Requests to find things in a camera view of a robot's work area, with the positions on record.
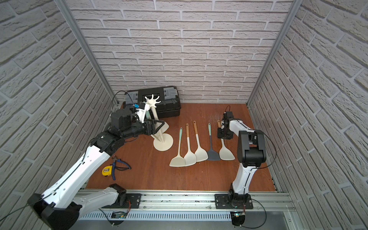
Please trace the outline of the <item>cream utensil rack stand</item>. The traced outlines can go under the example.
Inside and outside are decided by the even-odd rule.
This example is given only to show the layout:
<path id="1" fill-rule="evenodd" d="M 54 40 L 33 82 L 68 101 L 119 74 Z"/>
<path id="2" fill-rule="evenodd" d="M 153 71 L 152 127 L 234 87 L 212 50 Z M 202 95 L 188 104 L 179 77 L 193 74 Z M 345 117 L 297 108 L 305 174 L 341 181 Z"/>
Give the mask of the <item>cream utensil rack stand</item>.
<path id="1" fill-rule="evenodd" d="M 154 98 L 153 94 L 151 96 L 151 99 L 148 99 L 147 97 L 145 97 L 146 103 L 150 104 L 150 110 L 152 111 L 152 114 L 155 120 L 159 120 L 157 112 L 156 112 L 156 104 L 160 103 L 160 101 L 158 101 L 159 98 L 160 98 L 159 96 Z M 167 130 L 168 128 L 169 128 L 169 125 L 167 124 L 167 128 L 161 127 L 160 129 L 164 131 L 165 129 Z M 151 135 L 151 136 L 154 138 L 153 145 L 155 149 L 158 151 L 167 151 L 173 145 L 173 138 L 171 135 L 167 133 L 164 133 L 161 137 L 155 137 L 154 135 Z"/>

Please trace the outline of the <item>cream ladle wooden handle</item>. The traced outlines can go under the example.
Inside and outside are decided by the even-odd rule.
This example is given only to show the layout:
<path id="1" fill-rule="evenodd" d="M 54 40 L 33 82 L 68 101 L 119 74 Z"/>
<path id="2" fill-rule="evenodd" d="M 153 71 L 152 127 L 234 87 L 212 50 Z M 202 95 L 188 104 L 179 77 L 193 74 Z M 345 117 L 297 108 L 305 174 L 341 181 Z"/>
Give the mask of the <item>cream ladle wooden handle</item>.
<path id="1" fill-rule="evenodd" d="M 222 144 L 222 147 L 219 150 L 220 159 L 224 160 L 224 161 L 234 160 L 235 157 L 234 157 L 233 153 L 228 148 L 226 148 L 225 143 L 224 143 L 224 139 L 220 139 L 220 140 L 221 140 L 221 144 Z"/>

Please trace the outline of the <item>grey spatula green handle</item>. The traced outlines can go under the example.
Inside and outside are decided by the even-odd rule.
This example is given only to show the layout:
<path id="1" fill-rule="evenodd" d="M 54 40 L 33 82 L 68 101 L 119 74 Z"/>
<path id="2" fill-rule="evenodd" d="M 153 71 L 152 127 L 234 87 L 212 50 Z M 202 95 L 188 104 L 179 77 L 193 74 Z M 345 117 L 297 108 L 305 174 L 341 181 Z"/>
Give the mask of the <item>grey spatula green handle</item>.
<path id="1" fill-rule="evenodd" d="M 210 141 L 210 150 L 207 152 L 209 161 L 220 161 L 219 153 L 215 152 L 212 146 L 212 134 L 211 134 L 211 124 L 208 124 L 209 129 L 209 141 Z"/>

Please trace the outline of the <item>cream slotted turner wooden handle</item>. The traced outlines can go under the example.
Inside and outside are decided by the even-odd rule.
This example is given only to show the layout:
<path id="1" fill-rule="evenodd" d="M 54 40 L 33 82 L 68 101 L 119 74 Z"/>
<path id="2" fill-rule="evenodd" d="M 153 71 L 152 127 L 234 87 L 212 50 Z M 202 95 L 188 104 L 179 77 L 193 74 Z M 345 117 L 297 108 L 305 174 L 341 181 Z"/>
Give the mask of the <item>cream slotted turner wooden handle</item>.
<path id="1" fill-rule="evenodd" d="M 196 137 L 196 142 L 197 142 L 197 150 L 195 151 L 196 161 L 203 162 L 208 159 L 208 154 L 200 145 L 196 121 L 193 121 L 193 126 L 195 130 L 195 137 Z"/>

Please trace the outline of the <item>cream spatula green handle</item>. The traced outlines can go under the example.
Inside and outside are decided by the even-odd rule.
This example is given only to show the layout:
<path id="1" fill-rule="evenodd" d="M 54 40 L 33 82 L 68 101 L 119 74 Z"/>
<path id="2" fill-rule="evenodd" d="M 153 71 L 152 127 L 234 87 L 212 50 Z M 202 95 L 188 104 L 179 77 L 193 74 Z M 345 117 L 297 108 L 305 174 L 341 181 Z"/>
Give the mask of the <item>cream spatula green handle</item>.
<path id="1" fill-rule="evenodd" d="M 170 164 L 169 164 L 170 167 L 185 167 L 185 165 L 186 165 L 185 159 L 181 156 L 182 134 L 183 134 L 183 129 L 180 128 L 179 142 L 178 142 L 178 153 L 174 158 L 171 159 Z"/>

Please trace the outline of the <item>cream spatula wooden handle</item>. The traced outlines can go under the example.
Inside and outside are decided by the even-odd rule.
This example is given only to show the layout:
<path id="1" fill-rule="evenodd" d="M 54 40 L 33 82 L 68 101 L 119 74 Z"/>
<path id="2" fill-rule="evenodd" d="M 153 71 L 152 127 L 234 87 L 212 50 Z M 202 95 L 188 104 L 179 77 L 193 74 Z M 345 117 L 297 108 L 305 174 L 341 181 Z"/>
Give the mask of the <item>cream spatula wooden handle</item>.
<path id="1" fill-rule="evenodd" d="M 187 140 L 187 153 L 184 156 L 185 166 L 192 166 L 196 164 L 196 156 L 191 151 L 190 147 L 190 134 L 189 134 L 189 124 L 186 123 L 186 140 Z"/>

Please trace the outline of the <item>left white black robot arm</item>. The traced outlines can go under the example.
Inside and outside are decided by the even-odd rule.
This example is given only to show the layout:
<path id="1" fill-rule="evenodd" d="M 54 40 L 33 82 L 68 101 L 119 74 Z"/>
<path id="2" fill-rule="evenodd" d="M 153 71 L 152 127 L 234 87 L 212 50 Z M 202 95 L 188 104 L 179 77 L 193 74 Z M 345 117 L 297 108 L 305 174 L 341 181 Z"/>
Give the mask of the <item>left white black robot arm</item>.
<path id="1" fill-rule="evenodd" d="M 112 184 L 86 198 L 76 198 L 81 186 L 127 139 L 154 135 L 164 126 L 162 120 L 145 118 L 141 108 L 119 109 L 111 115 L 111 125 L 93 138 L 79 160 L 49 189 L 34 193 L 27 201 L 33 212 L 53 230 L 68 230 L 85 214 L 115 203 L 125 204 L 125 189 Z"/>

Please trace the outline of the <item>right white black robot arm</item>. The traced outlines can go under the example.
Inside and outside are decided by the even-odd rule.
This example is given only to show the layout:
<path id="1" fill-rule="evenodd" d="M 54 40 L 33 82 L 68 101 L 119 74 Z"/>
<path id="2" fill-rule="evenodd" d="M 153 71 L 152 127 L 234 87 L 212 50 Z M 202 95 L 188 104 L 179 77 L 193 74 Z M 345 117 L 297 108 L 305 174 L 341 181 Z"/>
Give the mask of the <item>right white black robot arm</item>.
<path id="1" fill-rule="evenodd" d="M 238 137 L 237 159 L 239 168 L 237 175 L 228 191 L 226 205 L 233 209 L 252 209 L 249 188 L 257 170 L 265 169 L 261 165 L 267 158 L 266 139 L 269 136 L 258 129 L 251 129 L 243 121 L 235 118 L 231 111 L 225 111 L 217 131 L 220 139 L 231 140 Z"/>

